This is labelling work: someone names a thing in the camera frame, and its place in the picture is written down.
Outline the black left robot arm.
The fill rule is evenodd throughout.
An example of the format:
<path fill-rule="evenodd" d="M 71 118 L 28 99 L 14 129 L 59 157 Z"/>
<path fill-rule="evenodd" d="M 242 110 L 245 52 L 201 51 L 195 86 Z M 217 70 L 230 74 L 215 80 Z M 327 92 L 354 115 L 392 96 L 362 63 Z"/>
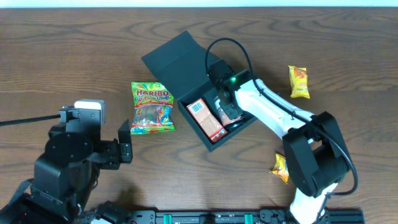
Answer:
<path fill-rule="evenodd" d="M 21 182 L 9 203 L 1 209 L 1 223 L 123 223 L 129 215 L 110 204 L 98 212 L 86 212 L 100 171 L 118 170 L 132 162 L 129 121 L 118 129 L 118 138 L 101 140 L 100 126 L 67 131 L 53 126 L 45 151 L 34 164 L 34 177 Z"/>

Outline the black gift box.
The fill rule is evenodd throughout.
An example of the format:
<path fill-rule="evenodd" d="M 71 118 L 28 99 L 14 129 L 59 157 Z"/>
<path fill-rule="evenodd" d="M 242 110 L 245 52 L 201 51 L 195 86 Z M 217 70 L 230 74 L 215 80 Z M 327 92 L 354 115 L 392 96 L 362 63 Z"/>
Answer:
<path fill-rule="evenodd" d="M 200 98 L 204 99 L 213 116 L 217 116 L 214 99 L 216 88 L 205 73 L 206 49 L 199 45 L 189 31 L 184 31 L 141 57 L 149 71 L 174 96 L 178 109 L 202 143 L 212 152 L 257 120 L 246 113 L 244 122 L 225 137 L 212 143 L 186 109 Z"/>

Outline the brown Pringles can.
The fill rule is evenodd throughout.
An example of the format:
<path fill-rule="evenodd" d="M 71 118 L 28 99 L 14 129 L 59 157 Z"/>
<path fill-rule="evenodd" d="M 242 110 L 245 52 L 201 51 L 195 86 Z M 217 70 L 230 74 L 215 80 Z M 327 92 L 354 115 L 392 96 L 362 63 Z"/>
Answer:
<path fill-rule="evenodd" d="M 236 119 L 229 119 L 224 109 L 220 106 L 221 100 L 219 99 L 218 96 L 215 97 L 214 102 L 221 123 L 227 131 L 229 132 L 234 131 L 236 128 L 238 128 L 240 125 L 244 123 L 242 117 L 238 117 Z"/>

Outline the orange snack carton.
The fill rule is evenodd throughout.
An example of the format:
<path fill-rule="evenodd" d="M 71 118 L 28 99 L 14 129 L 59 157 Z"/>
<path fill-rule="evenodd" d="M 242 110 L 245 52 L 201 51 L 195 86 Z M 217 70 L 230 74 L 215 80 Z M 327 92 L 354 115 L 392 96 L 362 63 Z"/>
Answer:
<path fill-rule="evenodd" d="M 223 125 L 211 113 L 203 98 L 189 104 L 186 109 L 212 143 L 218 142 L 228 134 Z"/>

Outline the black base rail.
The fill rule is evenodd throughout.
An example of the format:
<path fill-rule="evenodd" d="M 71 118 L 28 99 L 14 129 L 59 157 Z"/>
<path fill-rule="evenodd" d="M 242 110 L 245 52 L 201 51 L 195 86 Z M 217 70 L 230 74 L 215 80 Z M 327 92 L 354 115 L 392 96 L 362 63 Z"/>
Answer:
<path fill-rule="evenodd" d="M 101 212 L 92 223 L 127 224 L 288 224 L 297 220 L 287 209 L 263 209 L 240 212 Z"/>

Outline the yellow snack packet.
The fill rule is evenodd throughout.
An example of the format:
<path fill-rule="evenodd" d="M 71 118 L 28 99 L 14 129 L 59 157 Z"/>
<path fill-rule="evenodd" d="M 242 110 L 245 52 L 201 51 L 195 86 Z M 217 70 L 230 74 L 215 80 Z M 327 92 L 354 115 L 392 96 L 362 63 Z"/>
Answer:
<path fill-rule="evenodd" d="M 287 167 L 287 160 L 284 155 L 280 153 L 275 153 L 275 164 L 273 169 L 269 172 L 270 174 L 275 174 L 280 177 L 286 184 L 289 181 L 289 171 Z"/>
<path fill-rule="evenodd" d="M 289 65 L 289 81 L 292 89 L 291 98 L 304 97 L 310 99 L 306 68 Z"/>

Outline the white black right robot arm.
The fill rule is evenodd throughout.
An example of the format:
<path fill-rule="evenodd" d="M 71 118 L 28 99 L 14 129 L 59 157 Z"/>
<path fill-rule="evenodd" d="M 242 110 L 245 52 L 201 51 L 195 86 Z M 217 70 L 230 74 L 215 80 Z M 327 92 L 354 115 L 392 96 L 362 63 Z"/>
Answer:
<path fill-rule="evenodd" d="M 336 119 L 290 104 L 250 71 L 208 72 L 232 117 L 249 113 L 281 138 L 287 168 L 296 186 L 290 213 L 298 223 L 316 223 L 327 200 L 354 165 Z"/>

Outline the Haribo gummy worms bag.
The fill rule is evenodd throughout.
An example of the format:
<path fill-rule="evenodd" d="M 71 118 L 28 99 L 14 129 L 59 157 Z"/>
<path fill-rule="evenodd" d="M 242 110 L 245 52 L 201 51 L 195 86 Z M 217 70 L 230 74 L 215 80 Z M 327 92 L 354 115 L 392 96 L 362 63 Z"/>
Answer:
<path fill-rule="evenodd" d="M 134 119 L 131 134 L 174 131 L 174 96 L 160 82 L 132 82 Z"/>

